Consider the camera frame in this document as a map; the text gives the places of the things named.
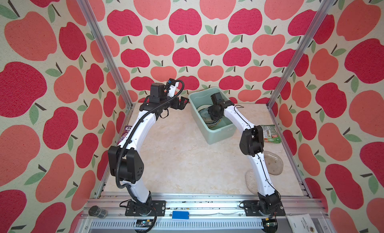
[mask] patterned fabric backdrop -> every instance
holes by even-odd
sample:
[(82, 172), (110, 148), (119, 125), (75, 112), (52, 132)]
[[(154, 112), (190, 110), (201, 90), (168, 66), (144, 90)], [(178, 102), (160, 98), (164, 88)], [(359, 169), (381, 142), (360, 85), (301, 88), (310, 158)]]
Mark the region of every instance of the patterned fabric backdrop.
[(274, 107), (338, 233), (384, 232), (383, 9), (382, 0), (337, 0), (305, 51), (308, 70), (295, 70)]
[[(234, 102), (266, 103), (321, 0), (103, 1), (99, 27), (133, 102), (180, 78), (185, 94), (218, 86)], [(308, 66), (304, 56), (297, 72)]]
[(0, 232), (73, 232), (125, 103), (76, 0), (0, 0), (0, 15)]

